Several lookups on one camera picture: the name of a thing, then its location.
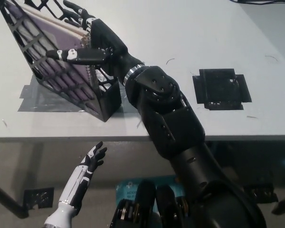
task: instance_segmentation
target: wire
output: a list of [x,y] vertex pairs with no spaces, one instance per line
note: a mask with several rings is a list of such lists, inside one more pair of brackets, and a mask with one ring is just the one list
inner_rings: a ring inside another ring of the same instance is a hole
[[240,2],[240,0],[229,0],[231,2],[235,2],[235,3],[240,3],[240,4],[247,4],[247,5],[259,5],[259,6],[264,6],[264,5],[269,5],[269,4],[278,4],[278,3],[284,3],[285,4],[285,0],[272,0],[272,1],[268,1],[268,2],[261,2],[261,3],[257,3],[257,2]]

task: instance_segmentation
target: white table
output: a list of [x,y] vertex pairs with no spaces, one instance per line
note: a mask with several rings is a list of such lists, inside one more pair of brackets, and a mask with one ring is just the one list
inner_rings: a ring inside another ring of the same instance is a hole
[[[101,18],[133,56],[177,80],[207,140],[285,140],[285,5],[228,0],[74,3]],[[206,68],[244,74],[252,102],[243,103],[242,111],[209,111],[197,104],[192,75]],[[103,123],[83,112],[18,112],[20,93],[31,76],[0,13],[0,141],[148,139],[143,124],[137,127],[138,114],[115,114]]]

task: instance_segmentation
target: black square marker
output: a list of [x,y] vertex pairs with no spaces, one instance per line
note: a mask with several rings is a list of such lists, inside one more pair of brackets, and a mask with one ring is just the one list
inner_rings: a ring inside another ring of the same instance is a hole
[[35,205],[38,209],[53,207],[54,188],[25,190],[23,196],[23,206],[27,210],[32,210]]
[[251,102],[244,75],[234,69],[200,69],[193,76],[198,104],[209,110],[243,110],[242,102]]

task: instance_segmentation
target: white robotic hand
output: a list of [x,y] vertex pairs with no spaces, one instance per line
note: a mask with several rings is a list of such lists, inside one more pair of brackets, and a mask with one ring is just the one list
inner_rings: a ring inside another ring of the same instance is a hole
[[106,147],[99,150],[103,143],[99,142],[75,168],[59,199],[58,209],[50,215],[44,228],[71,228],[72,218],[81,208],[82,199],[89,186],[96,168],[104,163]]

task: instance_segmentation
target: purple book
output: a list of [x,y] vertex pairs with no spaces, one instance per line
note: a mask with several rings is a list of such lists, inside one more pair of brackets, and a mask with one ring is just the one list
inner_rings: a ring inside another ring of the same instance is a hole
[[[40,37],[26,51],[33,58],[34,62],[43,58],[48,50],[64,50],[90,46],[90,37],[87,31],[80,30],[55,18],[47,19],[38,10],[30,6],[20,6],[34,23],[28,18],[23,17],[23,12],[16,5],[6,1],[6,8],[15,24],[19,23],[21,18],[24,18],[22,23],[17,27],[17,32],[24,45],[26,46],[36,37]],[[50,42],[44,36],[41,36],[34,24],[42,30]],[[101,93],[97,80],[99,75],[96,75],[92,66],[71,66],[62,61],[46,58],[45,61],[34,68],[44,78],[47,78],[48,84],[56,92],[63,91],[64,89],[67,90],[76,85],[88,84],[89,87],[80,88],[79,86],[79,88],[67,91],[69,97],[76,101],[91,100],[95,98],[95,93]]]

